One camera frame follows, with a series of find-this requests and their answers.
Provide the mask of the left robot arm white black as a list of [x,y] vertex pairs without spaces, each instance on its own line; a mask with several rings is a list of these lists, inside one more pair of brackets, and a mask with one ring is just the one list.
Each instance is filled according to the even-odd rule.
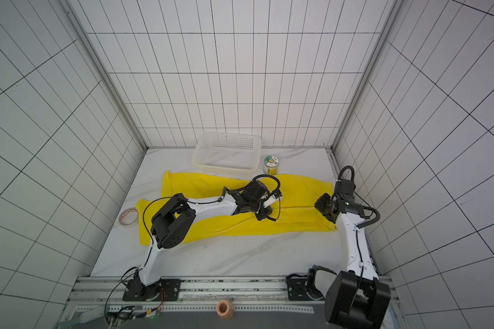
[[281,182],[273,175],[255,176],[246,186],[236,190],[223,188],[221,195],[191,199],[182,193],[165,197],[166,203],[144,223],[150,237],[150,247],[144,264],[135,269],[131,279],[122,278],[125,285],[123,301],[145,302],[161,295],[160,280],[164,261],[161,254],[175,248],[187,237],[189,230],[206,219],[252,213],[256,220],[271,217],[272,205],[281,201]]

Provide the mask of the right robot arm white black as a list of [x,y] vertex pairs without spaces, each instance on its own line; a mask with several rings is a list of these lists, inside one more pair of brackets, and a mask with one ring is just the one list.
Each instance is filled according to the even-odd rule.
[[380,213],[355,201],[355,170],[341,169],[333,195],[324,194],[315,208],[339,232],[345,268],[339,272],[315,265],[309,269],[306,292],[323,299],[325,319],[343,328],[380,328],[391,301],[388,285],[380,282],[366,241],[365,227]]

